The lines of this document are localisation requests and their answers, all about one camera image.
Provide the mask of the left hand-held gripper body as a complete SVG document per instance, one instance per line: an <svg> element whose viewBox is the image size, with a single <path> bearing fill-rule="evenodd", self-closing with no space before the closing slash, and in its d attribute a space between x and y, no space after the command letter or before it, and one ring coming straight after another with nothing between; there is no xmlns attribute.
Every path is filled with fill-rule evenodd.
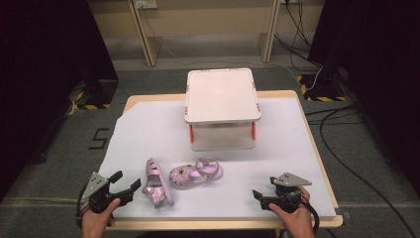
<svg viewBox="0 0 420 238"><path fill-rule="evenodd" d="M131 186L119 192L110 191L109 178L104 178L98 173L90 177L82 198L87 202L90 209L95 213L102 213L108 205L116 198L120 198L120 206L125 206L133 200L134 192Z"/></svg>

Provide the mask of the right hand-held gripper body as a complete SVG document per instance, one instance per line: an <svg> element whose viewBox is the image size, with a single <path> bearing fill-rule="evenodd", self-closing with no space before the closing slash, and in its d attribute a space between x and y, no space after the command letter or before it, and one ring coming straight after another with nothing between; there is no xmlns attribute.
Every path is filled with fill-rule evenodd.
<svg viewBox="0 0 420 238"><path fill-rule="evenodd" d="M262 196L261 207L263 210L269 210L268 205L274 203L283 211L293 213L302 201L302 192L299 187L311 184L310 180L284 173L276 178L275 196Z"/></svg>

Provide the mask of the pink child's sandal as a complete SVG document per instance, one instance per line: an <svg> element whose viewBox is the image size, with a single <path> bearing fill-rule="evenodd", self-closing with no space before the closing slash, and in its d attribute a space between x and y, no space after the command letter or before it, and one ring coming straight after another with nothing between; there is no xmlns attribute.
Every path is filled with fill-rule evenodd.
<svg viewBox="0 0 420 238"><path fill-rule="evenodd" d="M142 188L142 193L153 202L155 209L161 208L165 202L174 206L169 187L155 158L147 160L146 175L147 183Z"/></svg>
<svg viewBox="0 0 420 238"><path fill-rule="evenodd" d="M200 158L194 165L174 168L169 173L169 181L177 189L190 189L202 183L219 179L223 169L215 158Z"/></svg>

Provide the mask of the white two-tier shoe rack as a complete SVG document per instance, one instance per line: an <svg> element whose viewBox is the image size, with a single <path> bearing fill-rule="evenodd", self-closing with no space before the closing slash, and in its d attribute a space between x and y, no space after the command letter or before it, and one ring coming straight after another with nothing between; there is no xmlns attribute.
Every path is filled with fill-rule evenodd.
<svg viewBox="0 0 420 238"><path fill-rule="evenodd" d="M194 151L247 150L256 145L261 110L248 68L188 73L184 120Z"/></svg>

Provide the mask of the person's right hand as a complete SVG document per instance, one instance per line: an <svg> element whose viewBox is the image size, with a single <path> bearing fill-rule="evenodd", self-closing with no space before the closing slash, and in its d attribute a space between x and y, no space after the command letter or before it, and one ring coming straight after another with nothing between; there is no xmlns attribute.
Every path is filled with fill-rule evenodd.
<svg viewBox="0 0 420 238"><path fill-rule="evenodd" d="M303 204L293 213L283 211L274 203L270 203L268 207L281 220L280 230L287 230L294 238L315 238L311 213Z"/></svg>

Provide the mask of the person's left hand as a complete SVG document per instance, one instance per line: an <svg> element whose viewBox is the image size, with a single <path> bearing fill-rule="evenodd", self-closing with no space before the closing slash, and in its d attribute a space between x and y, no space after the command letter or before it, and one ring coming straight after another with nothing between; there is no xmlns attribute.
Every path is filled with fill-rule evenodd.
<svg viewBox="0 0 420 238"><path fill-rule="evenodd" d="M120 198L114 199L102 213L88 209L82 216L82 238L102 238L106 228L115 225L112 213L120 202Z"/></svg>

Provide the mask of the yellow-black striped stand base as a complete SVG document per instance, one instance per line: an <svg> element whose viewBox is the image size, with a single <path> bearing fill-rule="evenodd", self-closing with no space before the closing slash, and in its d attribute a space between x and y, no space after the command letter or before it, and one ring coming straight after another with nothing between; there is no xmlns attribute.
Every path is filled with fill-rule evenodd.
<svg viewBox="0 0 420 238"><path fill-rule="evenodd" d="M111 105L115 87L106 80L99 81L100 87L89 87L84 82L77 83L68 99L74 109L108 109Z"/></svg>
<svg viewBox="0 0 420 238"><path fill-rule="evenodd" d="M305 100L308 101L345 101L346 96L334 80L319 79L316 74L300 74L296 77Z"/></svg>

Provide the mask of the black curtain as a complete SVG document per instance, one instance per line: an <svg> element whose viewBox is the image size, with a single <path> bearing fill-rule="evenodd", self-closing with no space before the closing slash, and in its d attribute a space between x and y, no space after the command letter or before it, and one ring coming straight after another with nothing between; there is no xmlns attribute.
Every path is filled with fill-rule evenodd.
<svg viewBox="0 0 420 238"><path fill-rule="evenodd" d="M351 91L420 196L420 0L325 0L309 57Z"/></svg>
<svg viewBox="0 0 420 238"><path fill-rule="evenodd" d="M0 201L41 153L79 82L118 79L88 0L0 0Z"/></svg>

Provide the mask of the beige background desk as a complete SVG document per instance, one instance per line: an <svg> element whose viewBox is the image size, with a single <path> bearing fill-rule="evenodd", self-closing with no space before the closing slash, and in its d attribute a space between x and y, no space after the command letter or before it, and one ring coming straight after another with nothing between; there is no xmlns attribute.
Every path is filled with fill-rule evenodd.
<svg viewBox="0 0 420 238"><path fill-rule="evenodd" d="M167 37L256 35L262 62L270 61L276 33L297 22L316 30L326 0L157 0L156 9L138 9L135 0L87 0L104 38L136 38L146 64L157 64Z"/></svg>

